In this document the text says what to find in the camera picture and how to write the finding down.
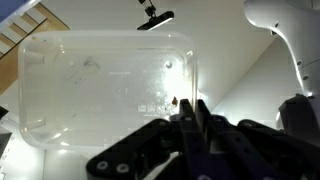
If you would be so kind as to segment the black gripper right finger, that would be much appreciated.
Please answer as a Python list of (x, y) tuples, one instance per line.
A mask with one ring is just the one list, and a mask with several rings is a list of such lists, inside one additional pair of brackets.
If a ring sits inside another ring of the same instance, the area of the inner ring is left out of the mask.
[(236, 126), (196, 103), (199, 169), (212, 180), (320, 180), (319, 148), (251, 120)]

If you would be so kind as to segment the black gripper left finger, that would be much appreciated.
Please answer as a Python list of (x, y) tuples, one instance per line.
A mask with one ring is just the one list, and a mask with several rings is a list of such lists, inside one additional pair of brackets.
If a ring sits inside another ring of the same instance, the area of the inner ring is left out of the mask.
[(207, 144), (196, 111), (182, 99), (168, 120), (154, 119), (86, 164), (88, 180), (143, 180), (160, 165), (155, 180), (196, 180), (206, 173)]

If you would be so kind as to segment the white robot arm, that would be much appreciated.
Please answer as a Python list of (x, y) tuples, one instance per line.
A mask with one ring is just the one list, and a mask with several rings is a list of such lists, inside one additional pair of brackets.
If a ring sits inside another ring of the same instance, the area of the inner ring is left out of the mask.
[(154, 169), (154, 180), (320, 180), (320, 12), (299, 0), (245, 0), (244, 13), (283, 39), (302, 89), (279, 107), (277, 126), (232, 125), (183, 99), (177, 114), (90, 159), (88, 180), (143, 180)]

